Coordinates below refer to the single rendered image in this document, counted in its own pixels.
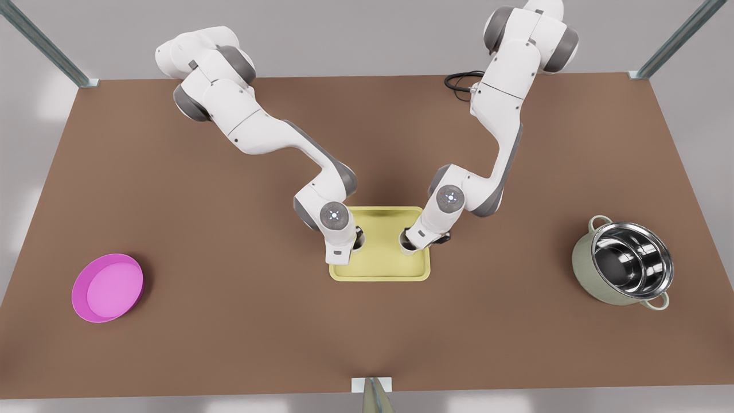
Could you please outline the yellow rectangular tray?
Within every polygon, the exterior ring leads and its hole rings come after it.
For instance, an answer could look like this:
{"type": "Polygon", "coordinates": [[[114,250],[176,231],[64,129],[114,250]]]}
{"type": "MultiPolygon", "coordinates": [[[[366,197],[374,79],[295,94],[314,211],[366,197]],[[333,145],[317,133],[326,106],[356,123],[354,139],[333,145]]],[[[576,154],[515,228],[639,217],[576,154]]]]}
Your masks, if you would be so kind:
{"type": "Polygon", "coordinates": [[[330,265],[330,276],[342,282],[419,282],[431,272],[430,251],[402,254],[399,235],[417,220],[418,206],[350,206],[365,244],[347,265],[330,265]]]}

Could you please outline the pale green steel pot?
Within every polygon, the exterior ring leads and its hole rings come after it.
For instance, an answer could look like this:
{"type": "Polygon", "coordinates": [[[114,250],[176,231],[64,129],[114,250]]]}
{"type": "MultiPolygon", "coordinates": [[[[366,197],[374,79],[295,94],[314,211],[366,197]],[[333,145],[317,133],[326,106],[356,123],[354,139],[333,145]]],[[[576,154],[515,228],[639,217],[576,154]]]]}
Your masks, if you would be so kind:
{"type": "Polygon", "coordinates": [[[669,307],[674,262],[663,241],[637,223],[605,215],[589,219],[588,232],[572,250],[572,270],[592,297],[614,306],[669,307]]]}

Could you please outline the pink round bowl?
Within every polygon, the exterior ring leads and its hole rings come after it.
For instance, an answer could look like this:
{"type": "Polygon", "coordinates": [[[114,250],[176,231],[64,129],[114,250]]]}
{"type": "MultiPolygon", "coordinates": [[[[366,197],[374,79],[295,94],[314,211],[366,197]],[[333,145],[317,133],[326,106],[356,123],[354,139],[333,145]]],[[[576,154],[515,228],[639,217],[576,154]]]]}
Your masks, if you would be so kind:
{"type": "Polygon", "coordinates": [[[134,308],[145,280],[136,259],[126,254],[100,256],[84,267],[72,288],[73,310],[84,321],[108,322],[134,308]]]}

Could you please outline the silver frame post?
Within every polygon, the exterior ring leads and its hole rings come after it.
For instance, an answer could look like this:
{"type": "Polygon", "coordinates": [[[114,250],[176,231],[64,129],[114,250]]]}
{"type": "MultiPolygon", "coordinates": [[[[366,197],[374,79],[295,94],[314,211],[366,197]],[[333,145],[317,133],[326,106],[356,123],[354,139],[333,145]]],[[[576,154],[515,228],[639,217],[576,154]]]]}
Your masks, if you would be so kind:
{"type": "Polygon", "coordinates": [[[351,392],[362,393],[361,413],[396,413],[388,393],[392,378],[351,378],[351,392]]]}
{"type": "Polygon", "coordinates": [[[651,79],[727,2],[729,0],[704,0],[642,67],[627,73],[629,79],[651,79]]]}
{"type": "Polygon", "coordinates": [[[99,86],[99,79],[89,78],[75,65],[26,16],[12,0],[0,0],[0,15],[2,15],[17,31],[26,37],[56,68],[68,77],[78,88],[92,88],[99,86]]]}

